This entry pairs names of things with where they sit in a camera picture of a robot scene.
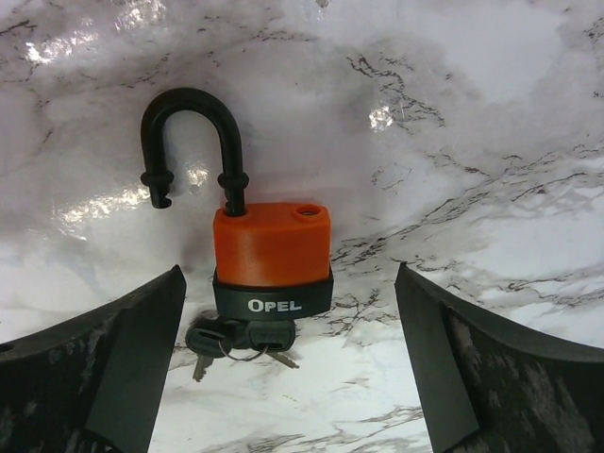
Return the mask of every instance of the marble surface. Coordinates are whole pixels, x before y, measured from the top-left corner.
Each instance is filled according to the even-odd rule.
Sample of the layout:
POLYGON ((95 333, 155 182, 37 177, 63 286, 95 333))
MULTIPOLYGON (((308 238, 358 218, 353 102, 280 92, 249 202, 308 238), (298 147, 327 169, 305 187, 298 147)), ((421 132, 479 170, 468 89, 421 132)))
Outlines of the marble surface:
POLYGON ((604 346, 604 4, 599 0, 4 0, 0 342, 179 263, 183 326, 151 452, 429 452, 394 300, 397 264, 524 325, 604 346), (168 125, 174 205, 153 210, 139 124, 159 92, 221 98, 252 201, 334 224, 332 312, 300 369, 217 361, 220 202, 210 124, 168 125))

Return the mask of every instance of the orange plastic cover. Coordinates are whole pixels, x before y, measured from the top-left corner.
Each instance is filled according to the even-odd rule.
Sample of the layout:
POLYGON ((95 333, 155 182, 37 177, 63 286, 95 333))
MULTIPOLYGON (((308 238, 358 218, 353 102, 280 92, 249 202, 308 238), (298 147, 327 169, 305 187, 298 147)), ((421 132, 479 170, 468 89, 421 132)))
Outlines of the orange plastic cover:
POLYGON ((216 270, 221 283, 298 286, 329 277, 331 221, 321 206, 247 205, 241 217, 214 217, 216 270))

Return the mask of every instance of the orange padlock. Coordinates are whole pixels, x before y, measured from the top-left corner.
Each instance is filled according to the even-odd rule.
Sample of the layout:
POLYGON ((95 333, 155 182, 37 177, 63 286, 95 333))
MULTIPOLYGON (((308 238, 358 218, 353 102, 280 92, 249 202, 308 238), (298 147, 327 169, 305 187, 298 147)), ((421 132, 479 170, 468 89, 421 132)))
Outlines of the orange padlock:
POLYGON ((285 322, 292 328, 293 319, 330 310, 333 275, 327 209, 299 203, 246 205, 243 192, 249 178, 243 171, 239 128, 227 107, 211 94, 190 88, 170 90, 145 111, 141 141, 146 172, 141 181, 149 187, 153 206, 164 209, 172 204, 167 194, 174 175, 166 165, 162 130, 168 117, 185 109, 209 118, 221 144, 223 173, 218 183, 225 190, 226 205, 216 212, 213 224, 218 313, 255 322, 248 327, 260 337, 262 322, 269 322, 262 327, 269 335, 277 326, 271 322, 285 322))

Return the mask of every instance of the key ring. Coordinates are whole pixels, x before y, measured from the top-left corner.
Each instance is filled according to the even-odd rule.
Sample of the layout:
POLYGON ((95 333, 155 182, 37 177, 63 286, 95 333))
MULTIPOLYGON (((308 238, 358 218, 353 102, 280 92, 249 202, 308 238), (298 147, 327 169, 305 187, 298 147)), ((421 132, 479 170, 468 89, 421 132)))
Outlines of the key ring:
POLYGON ((238 359, 236 357, 231 356, 228 352, 225 351, 222 339, 218 341, 218 347, 220 347, 220 352, 225 354, 225 357, 228 357, 232 361, 254 361, 255 359, 259 359, 260 357, 262 357, 264 354, 266 354, 266 351, 268 351, 268 346, 265 346, 264 349, 262 349, 258 354, 238 359))

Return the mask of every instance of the padlock shackle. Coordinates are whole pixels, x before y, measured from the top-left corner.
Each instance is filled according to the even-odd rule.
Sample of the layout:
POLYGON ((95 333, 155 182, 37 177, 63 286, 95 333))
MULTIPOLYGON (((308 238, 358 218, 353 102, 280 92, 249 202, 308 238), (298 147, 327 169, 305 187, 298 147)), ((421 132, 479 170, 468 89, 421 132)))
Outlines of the padlock shackle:
POLYGON ((174 174, 168 170, 163 145, 163 128, 174 113, 191 110, 204 115, 216 128, 220 139, 223 173, 218 183, 225 190, 226 214, 237 217, 245 214, 243 191, 249 177, 243 171, 242 139, 233 115, 219 99, 195 88, 176 88, 157 96, 143 115, 141 146, 145 172, 141 182, 149 188, 154 208, 172 205, 167 198, 174 174))

